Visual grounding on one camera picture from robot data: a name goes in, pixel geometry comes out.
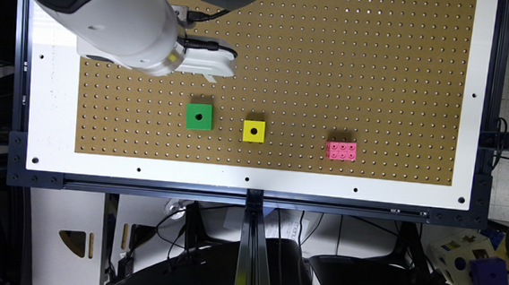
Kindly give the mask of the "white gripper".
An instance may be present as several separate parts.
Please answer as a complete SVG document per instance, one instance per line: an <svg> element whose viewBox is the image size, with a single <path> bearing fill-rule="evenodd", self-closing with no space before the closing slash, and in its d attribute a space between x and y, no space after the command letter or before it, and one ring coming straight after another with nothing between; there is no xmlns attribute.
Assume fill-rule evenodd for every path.
<svg viewBox="0 0 509 285"><path fill-rule="evenodd" d="M169 69L159 68L132 68L130 65L123 64L115 56L97 49L85 39L77 39L77 54L91 60L101 62L109 62L110 64L120 65L126 69L134 69L140 73L198 73L202 75L208 82L217 82L214 77L225 76L232 77L236 71L235 56L223 47L228 47L229 44L223 39L206 38L213 42L219 43L220 49L218 51L188 48L185 50L182 61L173 62L172 67Z"/></svg>

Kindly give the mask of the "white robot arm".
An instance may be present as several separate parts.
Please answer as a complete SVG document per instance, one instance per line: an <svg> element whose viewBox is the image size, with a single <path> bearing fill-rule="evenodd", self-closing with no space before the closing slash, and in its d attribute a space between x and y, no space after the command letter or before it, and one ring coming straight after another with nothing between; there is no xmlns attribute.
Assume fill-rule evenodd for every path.
<svg viewBox="0 0 509 285"><path fill-rule="evenodd" d="M198 73L209 82L235 72L237 52L223 39L190 35L256 0L35 0L77 37L80 56L149 76Z"/></svg>

